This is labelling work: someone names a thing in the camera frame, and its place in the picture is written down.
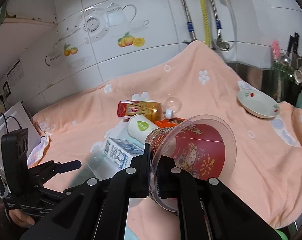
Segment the person's left hand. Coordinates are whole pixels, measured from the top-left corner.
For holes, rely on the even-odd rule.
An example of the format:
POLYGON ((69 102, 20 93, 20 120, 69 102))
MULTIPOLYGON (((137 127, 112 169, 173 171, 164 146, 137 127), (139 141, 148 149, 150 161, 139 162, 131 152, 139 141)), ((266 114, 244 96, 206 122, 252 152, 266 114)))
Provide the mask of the person's left hand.
POLYGON ((9 210, 9 217, 22 228, 30 228, 35 224, 34 220, 22 210, 9 210))

